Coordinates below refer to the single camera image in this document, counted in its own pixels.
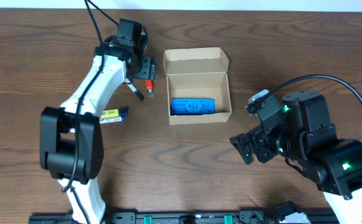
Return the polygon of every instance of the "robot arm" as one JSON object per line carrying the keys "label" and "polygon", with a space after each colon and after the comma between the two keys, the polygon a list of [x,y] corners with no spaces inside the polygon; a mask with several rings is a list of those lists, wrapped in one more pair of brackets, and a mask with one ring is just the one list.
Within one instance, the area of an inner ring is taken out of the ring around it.
{"label": "robot arm", "polygon": [[[141,24],[120,19],[117,36],[108,37],[95,49],[93,64],[75,93],[60,108],[46,107],[40,117],[40,165],[49,170],[61,186],[67,186],[73,169],[75,179],[66,193],[79,223],[100,223],[105,202],[99,192],[97,175],[103,162],[100,116],[115,90],[126,83],[140,100],[144,97],[132,78],[154,80],[156,59],[143,56],[147,32]],[[74,132],[79,98],[96,76],[83,98],[79,112],[79,159],[75,166],[75,141],[63,134]]]}
{"label": "robot arm", "polygon": [[324,192],[341,224],[362,223],[362,142],[337,138],[326,99],[315,90],[287,94],[282,103],[267,90],[253,96],[246,108],[261,124],[230,138],[232,145],[246,164],[254,161],[253,154],[261,163],[283,156]]}
{"label": "robot arm", "polygon": [[[92,113],[93,116],[100,117],[105,109],[108,101],[114,94],[114,91],[125,81],[126,65],[125,62],[118,57],[104,55],[105,65],[102,73],[95,80],[88,93],[85,95],[80,114],[86,112]],[[96,55],[93,58],[92,68],[88,72],[79,88],[65,102],[61,104],[61,108],[65,108],[65,112],[75,113],[80,95],[95,76],[102,61],[102,56]]]}

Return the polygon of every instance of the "green connector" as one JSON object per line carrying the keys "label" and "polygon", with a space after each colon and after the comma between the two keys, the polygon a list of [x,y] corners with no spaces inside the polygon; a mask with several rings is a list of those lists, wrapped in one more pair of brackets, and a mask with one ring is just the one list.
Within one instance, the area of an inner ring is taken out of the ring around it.
{"label": "green connector", "polygon": [[233,224],[232,215],[224,215],[225,224]]}
{"label": "green connector", "polygon": [[152,224],[152,217],[151,216],[143,217],[143,224]]}

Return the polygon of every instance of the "black bracket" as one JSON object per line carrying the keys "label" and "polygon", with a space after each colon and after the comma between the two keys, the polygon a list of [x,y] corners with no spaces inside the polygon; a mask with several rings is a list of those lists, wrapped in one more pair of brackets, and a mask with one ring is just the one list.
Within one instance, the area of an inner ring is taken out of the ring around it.
{"label": "black bracket", "polygon": [[139,73],[133,76],[133,78],[154,80],[155,76],[156,76],[156,59],[149,56],[144,56],[142,59],[142,68]]}
{"label": "black bracket", "polygon": [[264,223],[264,215],[264,211],[259,210],[240,211],[239,219],[241,223],[261,224]]}
{"label": "black bracket", "polygon": [[237,151],[240,153],[245,164],[249,165],[254,162],[249,134],[242,133],[231,137],[229,140],[235,149],[237,149]]}
{"label": "black bracket", "polygon": [[[75,115],[64,111],[64,108],[46,107],[40,117],[40,165],[49,170],[54,179],[71,176],[75,141],[62,138],[75,127]],[[80,115],[79,163],[75,171],[75,179],[86,184],[94,179],[103,162],[103,140],[99,118],[91,113]]]}
{"label": "black bracket", "polygon": [[278,224],[285,220],[286,216],[296,212],[302,213],[300,208],[294,202],[288,201],[275,206],[273,209],[270,209],[265,214],[265,220],[273,220],[276,224]]}
{"label": "black bracket", "polygon": [[102,224],[135,224],[136,215],[133,212],[116,212],[107,216]]}

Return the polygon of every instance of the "green led light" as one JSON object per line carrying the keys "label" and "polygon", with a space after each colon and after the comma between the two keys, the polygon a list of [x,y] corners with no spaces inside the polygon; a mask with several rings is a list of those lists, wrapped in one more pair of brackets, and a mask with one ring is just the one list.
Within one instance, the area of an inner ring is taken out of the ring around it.
{"label": "green led light", "polygon": [[285,105],[285,106],[283,107],[283,111],[284,111],[284,112],[287,112],[288,110],[290,110],[290,108],[287,107],[287,105]]}
{"label": "green led light", "polygon": [[344,163],[343,164],[343,169],[347,170],[348,168],[350,168],[351,166],[348,163]]}

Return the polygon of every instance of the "red object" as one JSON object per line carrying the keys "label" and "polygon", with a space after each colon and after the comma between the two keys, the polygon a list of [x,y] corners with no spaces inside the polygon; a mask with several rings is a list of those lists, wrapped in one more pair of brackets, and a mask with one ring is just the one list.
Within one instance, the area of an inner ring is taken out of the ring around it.
{"label": "red object", "polygon": [[153,81],[151,80],[145,80],[146,83],[146,89],[148,90],[148,93],[153,92]]}

